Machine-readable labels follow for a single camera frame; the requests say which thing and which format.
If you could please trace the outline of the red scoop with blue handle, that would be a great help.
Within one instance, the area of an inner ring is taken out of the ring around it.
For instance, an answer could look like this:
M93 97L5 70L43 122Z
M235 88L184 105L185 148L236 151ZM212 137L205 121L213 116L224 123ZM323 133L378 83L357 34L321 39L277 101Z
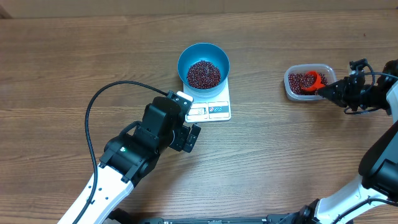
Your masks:
M299 85L300 89L306 93L314 93L325 87L325 84L322 83L320 74L316 71L309 71L305 73L302 76Z

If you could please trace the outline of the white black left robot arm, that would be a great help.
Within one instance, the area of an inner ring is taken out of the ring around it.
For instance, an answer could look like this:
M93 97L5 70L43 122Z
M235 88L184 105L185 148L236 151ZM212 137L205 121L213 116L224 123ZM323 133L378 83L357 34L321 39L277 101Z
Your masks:
M60 223L103 223L168 148L191 152L200 127L184 126L193 97L181 91L154 98L142 121L126 126L104 147L97 173L60 219Z

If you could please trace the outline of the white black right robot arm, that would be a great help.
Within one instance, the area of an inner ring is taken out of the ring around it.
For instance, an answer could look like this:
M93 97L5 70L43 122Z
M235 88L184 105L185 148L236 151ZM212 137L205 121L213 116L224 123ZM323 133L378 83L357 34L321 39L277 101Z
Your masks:
M318 90L342 107L345 114L384 110L392 126L369 148L357 176L327 198L316 199L287 219L288 223L352 223L354 218L380 206L397 206L397 61L388 61L382 72L364 58L349 63L351 74Z

